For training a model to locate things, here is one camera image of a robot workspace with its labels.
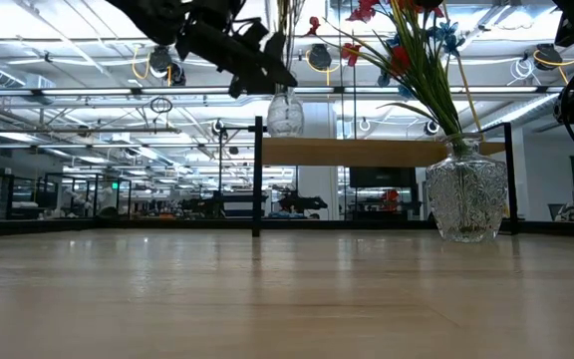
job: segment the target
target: small glass vase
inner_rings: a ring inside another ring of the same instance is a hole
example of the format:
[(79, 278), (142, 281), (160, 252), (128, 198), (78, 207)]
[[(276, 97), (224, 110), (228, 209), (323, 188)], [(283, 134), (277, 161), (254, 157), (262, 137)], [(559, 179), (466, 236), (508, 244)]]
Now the small glass vase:
[(274, 96), (267, 115), (267, 132), (271, 137), (301, 137), (304, 121), (303, 105), (293, 90), (281, 91)]
[(506, 164), (479, 153), (478, 135), (444, 140), (448, 157), (427, 168), (430, 208), (442, 238), (456, 242), (494, 239), (508, 192)]

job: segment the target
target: wooden shelf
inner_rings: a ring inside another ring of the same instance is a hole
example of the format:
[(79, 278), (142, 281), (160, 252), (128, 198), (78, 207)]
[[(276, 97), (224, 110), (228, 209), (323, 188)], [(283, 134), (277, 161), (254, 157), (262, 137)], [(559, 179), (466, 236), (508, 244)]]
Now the wooden shelf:
[[(484, 143), (481, 152), (504, 151), (504, 143)], [(263, 164), (423, 168), (446, 158), (444, 144), (433, 141), (263, 139)]]

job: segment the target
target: ceiling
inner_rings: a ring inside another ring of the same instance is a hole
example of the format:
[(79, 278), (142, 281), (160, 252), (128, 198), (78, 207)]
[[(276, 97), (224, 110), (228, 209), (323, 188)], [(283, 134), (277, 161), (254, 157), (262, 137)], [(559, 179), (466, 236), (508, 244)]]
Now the ceiling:
[[(517, 68), (519, 59), (524, 54), (532, 55), (537, 44), (553, 41), (560, 17), (560, 12), (554, 11), (554, 4), (551, 1), (530, 0), (522, 1), (522, 4), (524, 6), (511, 7), (509, 10), (511, 15), (499, 23), (486, 24), (488, 31), (478, 31), (480, 20), (484, 15), (497, 9), (491, 6), (491, 1), (449, 1), (450, 19), (459, 23), (458, 32), (468, 39), (461, 49), (461, 62), (471, 86), (563, 85), (563, 80), (557, 71), (533, 70), (529, 68), (530, 65)], [(248, 0), (239, 18), (259, 17), (264, 25), (269, 26), (276, 18), (274, 6), (272, 1)], [(311, 16), (326, 16), (332, 25), (340, 26), (345, 31), (354, 31), (375, 47), (378, 47), (379, 42), (373, 35), (372, 29), (379, 34), (391, 34), (391, 24), (381, 15), (377, 15), (369, 24), (344, 20), (339, 22), (338, 19), (349, 16), (350, 6), (350, 1), (343, 1), (339, 7), (334, 0), (307, 0), (301, 21), (296, 26), (295, 54), (306, 54), (313, 44), (321, 42), (317, 38), (302, 37), (309, 30)], [(349, 41), (342, 37), (339, 39), (338, 33), (332, 26), (326, 24), (321, 27), (319, 34), (326, 41), (333, 43), (342, 44)], [(145, 73), (147, 54), (153, 46), (154, 43), (147, 39), (127, 16), (103, 0), (37, 0), (32, 3), (0, 0), (0, 69), (19, 78), (27, 78), (29, 74), (40, 75), (53, 83), (56, 88), (166, 86), (165, 80), (152, 75), (146, 79), (140, 78)], [(334, 66), (339, 65), (338, 51), (331, 47), (329, 51), (335, 61)], [(574, 46), (568, 49), (558, 48), (558, 51), (565, 61), (574, 60)], [(326, 74), (314, 71), (309, 66), (306, 56), (303, 56), (301, 59), (295, 59), (291, 70), (295, 73), (300, 86), (375, 86), (379, 76), (379, 70), (375, 67), (364, 61), (359, 61), (355, 68), (350, 68), (345, 63), (342, 65), (339, 70), (329, 74), (328, 78)], [(231, 75), (217, 73), (213, 66), (195, 56), (190, 56), (183, 67), (189, 87), (227, 87), (231, 81)], [(520, 77), (518, 71), (528, 76)], [(572, 74), (574, 65), (565, 67), (565, 71)], [(452, 86), (462, 86), (462, 76), (456, 61), (449, 62), (448, 76)], [(70, 104), (94, 103), (97, 106), (59, 108), (52, 105), (43, 107), (43, 110), (40, 110), (42, 106), (37, 103), (20, 99), (0, 99), (0, 109), (12, 114), (16, 119), (14, 121), (8, 119), (11, 121), (6, 126), (10, 129), (28, 127), (32, 124), (39, 126), (42, 112), (44, 121), (54, 118), (51, 123), (53, 128), (86, 125), (91, 128), (101, 126), (106, 129), (138, 129), (143, 128), (145, 123), (153, 126), (152, 120), (157, 119), (157, 126), (168, 124), (182, 132), (182, 136), (176, 133), (156, 135), (133, 133), (125, 140), (134, 144), (189, 145), (213, 143), (215, 138), (211, 134), (211, 127), (216, 119), (221, 119), (230, 126), (251, 125), (255, 115), (264, 116), (267, 113), (271, 100), (270, 97), (247, 97), (233, 101), (227, 96), (209, 96), (209, 101), (203, 96), (169, 98), (173, 100), (174, 108), (164, 116), (158, 116), (148, 106), (141, 107), (151, 100), (148, 97), (70, 98), (66, 99)], [(341, 117), (345, 121), (353, 122), (354, 113), (358, 121), (363, 119), (370, 121), (371, 126), (367, 131), (358, 129), (355, 134), (350, 134), (351, 136), (367, 139), (415, 140), (424, 135), (425, 121), (419, 119), (415, 113), (403, 109), (394, 111), (387, 108), (379, 109), (380, 105), (391, 101), (386, 96), (369, 100), (361, 97), (356, 99), (345, 97), (344, 105), (339, 99), (330, 101), (333, 102), (330, 111), (339, 118), (339, 122)], [(465, 125), (469, 125), (472, 116), (468, 102), (460, 99), (455, 104), (460, 112), (460, 119)], [(499, 96), (497, 99), (486, 97), (484, 101), (475, 102), (475, 107), (483, 118), (491, 118), (494, 111), (506, 105), (508, 105), (506, 99)], [(338, 129), (338, 133), (342, 133), (342, 127), (339, 126)], [(97, 144), (110, 141), (107, 136), (102, 135), (86, 139), (72, 137), (44, 139), (44, 141), (56, 140)], [(245, 132), (237, 134), (230, 144), (239, 144), (240, 151), (238, 155), (227, 154), (227, 159), (253, 159), (252, 149), (247, 149), (246, 146), (251, 143), (253, 143), (252, 134)], [(72, 151), (63, 150), (63, 152), (74, 154)], [(214, 165), (214, 149), (208, 151), (189, 148), (159, 149), (156, 152), (162, 158), (178, 165), (206, 167)], [(125, 158), (118, 156), (115, 160), (118, 162)], [(234, 164), (240, 166), (243, 160)], [(292, 175), (292, 172), (285, 172), (284, 169), (276, 171), (280, 174), (275, 179), (277, 182), (288, 180)]]

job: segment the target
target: black cable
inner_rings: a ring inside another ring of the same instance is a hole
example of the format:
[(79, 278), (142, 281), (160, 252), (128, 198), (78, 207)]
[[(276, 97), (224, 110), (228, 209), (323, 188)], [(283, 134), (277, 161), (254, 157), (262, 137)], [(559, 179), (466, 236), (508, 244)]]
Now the black cable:
[(566, 131), (568, 132), (568, 135), (570, 136), (571, 140), (574, 143), (574, 131), (570, 126), (570, 121), (568, 118), (568, 114), (567, 109), (568, 109), (568, 102), (569, 102), (569, 94), (572, 90), (572, 88), (574, 87), (574, 76), (573, 78), (570, 80), (570, 82), (568, 83), (568, 85), (566, 85), (566, 87), (564, 88), (564, 90), (562, 91), (562, 94), (560, 95), (560, 105), (559, 105), (559, 111), (561, 114), (561, 119), (562, 122), (564, 124), (564, 127), (566, 128)]

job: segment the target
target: wooden tabletop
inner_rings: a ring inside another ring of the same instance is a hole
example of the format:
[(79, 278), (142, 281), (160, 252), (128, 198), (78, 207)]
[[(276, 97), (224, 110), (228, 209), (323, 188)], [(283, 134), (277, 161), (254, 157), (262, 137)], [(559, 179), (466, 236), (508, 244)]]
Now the wooden tabletop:
[(0, 238), (0, 358), (574, 358), (574, 238)]

